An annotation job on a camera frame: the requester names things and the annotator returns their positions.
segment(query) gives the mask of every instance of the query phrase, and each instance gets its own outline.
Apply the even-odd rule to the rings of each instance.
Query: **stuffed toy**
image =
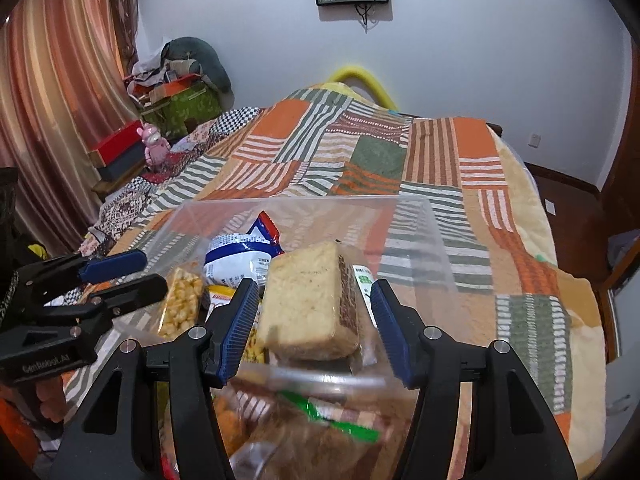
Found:
[[[150,168],[159,166],[164,162],[171,150],[171,145],[166,140],[157,126],[145,123],[144,128],[138,128],[138,135],[142,137],[145,148],[145,160]]]

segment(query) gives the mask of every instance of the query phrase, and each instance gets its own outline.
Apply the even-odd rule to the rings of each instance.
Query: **curtain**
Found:
[[[109,0],[21,0],[0,30],[0,165],[17,166],[16,213],[50,254],[97,218],[86,154],[133,120]]]
[[[136,33],[138,31],[138,0],[110,0],[120,60],[125,74],[131,74],[138,60]]]

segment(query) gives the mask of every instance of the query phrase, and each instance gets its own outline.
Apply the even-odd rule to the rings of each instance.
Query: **snack package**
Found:
[[[240,417],[238,403],[232,389],[212,390],[212,393],[214,394],[213,409],[218,420],[225,452],[227,456],[232,456],[247,440],[246,426]],[[164,410],[160,437],[162,456],[169,465],[168,469],[172,473],[172,478],[179,479],[180,471],[175,457],[174,434],[171,425],[171,408],[168,403]]]
[[[321,242],[274,259],[267,277],[257,343],[278,357],[329,361],[352,356],[359,371],[384,355],[354,264],[357,248]]]
[[[284,393],[230,462],[238,480],[350,478],[379,439],[377,430],[325,418],[309,399]]]
[[[212,393],[236,480],[351,478],[355,466],[365,470],[375,466],[371,460],[360,462],[367,451],[379,451],[403,436],[408,424],[380,412],[346,408],[292,392],[278,393],[238,378]],[[160,441],[163,465],[170,473],[166,478],[177,480],[169,406],[162,418]]]
[[[233,297],[236,290],[224,285],[209,285],[207,288],[209,289],[210,305],[206,319],[209,319],[210,314],[215,308],[221,305],[229,304],[231,302],[231,298]],[[258,312],[256,313],[254,319],[254,325],[251,328],[251,332],[249,332],[249,339],[247,340],[246,346],[244,347],[242,361],[260,364],[264,364],[265,362],[267,362],[267,352],[265,348],[258,345],[256,341],[256,333],[258,330],[258,321],[260,320],[261,309],[262,304],[259,304]]]
[[[243,278],[264,285],[271,259],[282,254],[280,233],[262,211],[247,234],[216,236],[209,243],[204,273],[210,285],[236,288]]]
[[[167,277],[167,283],[169,292],[159,308],[155,332],[173,340],[196,323],[204,282],[194,272],[176,267]]]

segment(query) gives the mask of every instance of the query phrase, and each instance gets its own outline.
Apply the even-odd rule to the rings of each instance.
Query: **patchwork quilt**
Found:
[[[482,120],[416,119],[343,92],[302,89],[188,165],[146,206],[113,251],[148,248],[184,200],[278,194],[427,197],[458,299],[471,320],[469,341],[486,346],[503,338],[511,343],[584,476],[600,461],[604,440],[605,362],[597,307],[587,282],[548,263],[544,254],[531,254],[522,229],[526,220],[513,207],[520,199],[512,196],[501,149]],[[383,226],[389,257],[383,255],[374,271],[394,289],[411,280],[410,269],[392,256],[394,238],[402,239],[401,227],[414,214],[411,208],[396,211]],[[188,243],[191,238],[178,236],[162,254],[150,257],[175,258]],[[145,328],[148,314],[136,313],[131,323]],[[98,362],[66,384],[69,402],[81,401],[123,338],[113,331],[103,339]],[[462,475],[464,465],[468,389],[461,399],[452,478]],[[411,409],[398,407],[395,416],[410,420]],[[377,450],[354,478],[389,478],[403,438]]]

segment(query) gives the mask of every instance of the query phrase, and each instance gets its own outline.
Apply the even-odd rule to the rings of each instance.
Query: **packaged bread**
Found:
[[[157,330],[159,336],[173,340],[195,324],[204,282],[181,267],[172,270],[167,282],[169,292],[160,307]]]
[[[337,241],[281,254],[267,275],[257,344],[277,355],[327,361],[358,349],[366,312],[349,251]]]

